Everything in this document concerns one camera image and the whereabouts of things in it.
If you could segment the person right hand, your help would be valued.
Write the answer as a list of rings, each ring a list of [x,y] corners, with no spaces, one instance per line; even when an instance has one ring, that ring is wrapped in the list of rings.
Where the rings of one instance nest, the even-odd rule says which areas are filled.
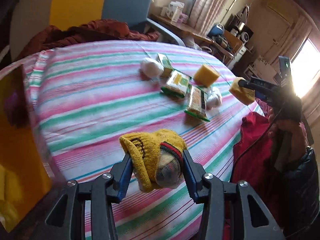
[[[308,155],[308,142],[301,123],[291,119],[279,120],[273,109],[268,111],[271,125],[267,135],[272,142],[271,163],[278,171],[300,163]]]

